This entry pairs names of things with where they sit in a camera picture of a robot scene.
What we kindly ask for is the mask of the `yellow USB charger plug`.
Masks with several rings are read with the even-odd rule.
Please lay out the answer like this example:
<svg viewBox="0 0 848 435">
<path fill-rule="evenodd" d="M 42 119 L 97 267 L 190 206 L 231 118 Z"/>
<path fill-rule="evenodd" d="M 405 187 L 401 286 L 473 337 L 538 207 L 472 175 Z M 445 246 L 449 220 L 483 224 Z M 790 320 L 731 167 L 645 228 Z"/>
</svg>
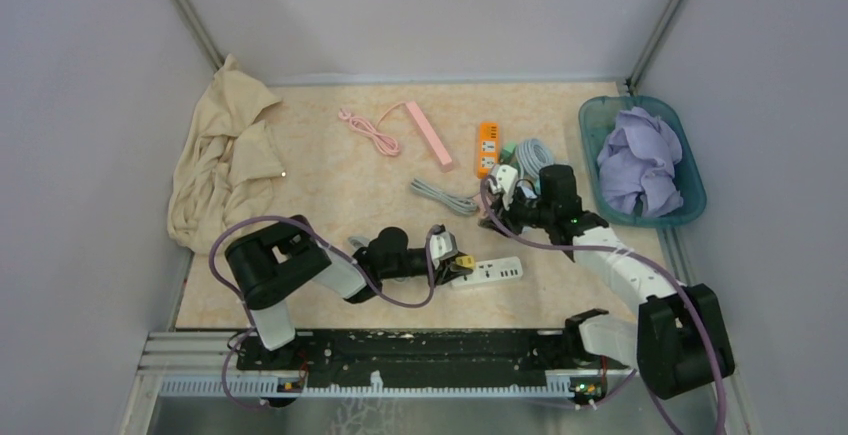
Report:
<svg viewBox="0 0 848 435">
<path fill-rule="evenodd" d="M 475 259 L 470 255 L 462 255 L 455 258 L 454 263 L 463 269 L 473 269 L 475 267 Z"/>
</svg>

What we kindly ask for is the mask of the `white power strip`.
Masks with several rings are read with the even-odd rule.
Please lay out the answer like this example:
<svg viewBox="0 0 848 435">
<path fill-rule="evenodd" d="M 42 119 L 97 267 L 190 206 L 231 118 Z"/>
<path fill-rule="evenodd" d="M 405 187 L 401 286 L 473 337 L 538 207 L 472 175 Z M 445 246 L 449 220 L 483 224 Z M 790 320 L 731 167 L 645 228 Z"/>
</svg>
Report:
<svg viewBox="0 0 848 435">
<path fill-rule="evenodd" d="M 479 261 L 472 272 L 450 282 L 453 289 L 477 289 L 495 284 L 519 281 L 524 276 L 521 260 L 516 256 Z"/>
</svg>

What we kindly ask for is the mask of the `green USB charger plug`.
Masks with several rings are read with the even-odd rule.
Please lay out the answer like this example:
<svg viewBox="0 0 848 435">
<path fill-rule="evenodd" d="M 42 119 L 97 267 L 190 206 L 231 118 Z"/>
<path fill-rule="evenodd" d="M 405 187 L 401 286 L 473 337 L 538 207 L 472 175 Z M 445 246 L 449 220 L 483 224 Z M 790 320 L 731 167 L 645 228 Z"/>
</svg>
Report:
<svg viewBox="0 0 848 435">
<path fill-rule="evenodd" d="M 502 148 L 499 156 L 499 162 L 501 164 L 511 164 L 515 160 L 515 152 L 517 150 L 517 143 L 508 142 Z"/>
</svg>

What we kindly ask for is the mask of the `orange power strip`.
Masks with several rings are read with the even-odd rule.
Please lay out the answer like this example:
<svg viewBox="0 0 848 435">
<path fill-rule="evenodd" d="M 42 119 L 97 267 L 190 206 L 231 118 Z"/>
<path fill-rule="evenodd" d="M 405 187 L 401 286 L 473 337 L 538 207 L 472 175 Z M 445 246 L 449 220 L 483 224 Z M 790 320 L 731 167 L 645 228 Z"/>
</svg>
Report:
<svg viewBox="0 0 848 435">
<path fill-rule="evenodd" d="M 477 178 L 483 179 L 499 162 L 500 134 L 496 122 L 480 124 L 476 149 L 475 171 Z"/>
</svg>

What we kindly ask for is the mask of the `pink power strip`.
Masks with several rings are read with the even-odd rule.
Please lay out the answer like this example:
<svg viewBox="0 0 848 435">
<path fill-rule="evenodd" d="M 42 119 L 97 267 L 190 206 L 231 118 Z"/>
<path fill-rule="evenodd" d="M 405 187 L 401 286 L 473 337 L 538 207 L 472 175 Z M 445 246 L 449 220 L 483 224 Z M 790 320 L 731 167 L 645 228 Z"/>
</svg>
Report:
<svg viewBox="0 0 848 435">
<path fill-rule="evenodd" d="M 411 116 L 431 154 L 435 157 L 440 170 L 442 172 L 453 170 L 455 162 L 452 155 L 420 106 L 415 101 L 403 102 L 402 105 Z"/>
</svg>

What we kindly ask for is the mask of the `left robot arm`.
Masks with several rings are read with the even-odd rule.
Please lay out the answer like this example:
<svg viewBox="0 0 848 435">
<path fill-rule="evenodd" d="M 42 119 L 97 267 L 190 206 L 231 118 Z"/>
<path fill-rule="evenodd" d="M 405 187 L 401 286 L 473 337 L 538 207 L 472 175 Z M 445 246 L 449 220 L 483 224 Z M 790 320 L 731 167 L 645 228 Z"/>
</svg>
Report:
<svg viewBox="0 0 848 435">
<path fill-rule="evenodd" d="M 388 227 L 347 255 L 317 235 L 301 215 L 266 215 L 237 223 L 213 248 L 224 253 L 233 275 L 227 286 L 242 302 L 261 342 L 261 356 L 277 369 L 292 366 L 300 354 L 286 300 L 307 283 L 359 304 L 386 299 L 386 280 L 423 276 L 430 301 L 436 287 L 471 274 L 475 267 L 442 225 L 428 232 L 421 248 L 410 246 L 404 230 Z"/>
</svg>

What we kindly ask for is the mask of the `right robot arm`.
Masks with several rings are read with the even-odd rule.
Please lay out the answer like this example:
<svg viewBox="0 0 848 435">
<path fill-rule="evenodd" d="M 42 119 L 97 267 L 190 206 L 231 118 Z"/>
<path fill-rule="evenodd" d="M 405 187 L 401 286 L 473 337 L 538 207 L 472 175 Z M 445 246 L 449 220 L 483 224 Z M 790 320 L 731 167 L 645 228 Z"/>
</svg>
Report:
<svg viewBox="0 0 848 435">
<path fill-rule="evenodd" d="M 517 170 L 497 165 L 480 182 L 483 226 L 526 246 L 561 252 L 607 286 L 635 315 L 628 322 L 592 309 L 565 322 L 563 353 L 576 367 L 602 357 L 635 369 L 668 400 L 723 381 L 736 371 L 717 295 L 685 285 L 623 243 L 600 215 L 584 208 L 569 165 L 541 169 L 535 195 Z"/>
</svg>

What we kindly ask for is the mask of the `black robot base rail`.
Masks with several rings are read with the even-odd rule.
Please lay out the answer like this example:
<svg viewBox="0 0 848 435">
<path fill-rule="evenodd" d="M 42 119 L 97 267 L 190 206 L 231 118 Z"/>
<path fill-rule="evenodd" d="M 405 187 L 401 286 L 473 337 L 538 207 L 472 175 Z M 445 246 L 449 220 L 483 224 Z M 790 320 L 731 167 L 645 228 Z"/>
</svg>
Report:
<svg viewBox="0 0 848 435">
<path fill-rule="evenodd" d="M 236 366 L 292 371 L 306 387 L 391 389 L 540 387 L 550 372 L 585 370 L 591 377 L 621 363 L 579 358 L 562 330 L 313 329 L 266 349 L 255 334 L 232 336 Z"/>
</svg>

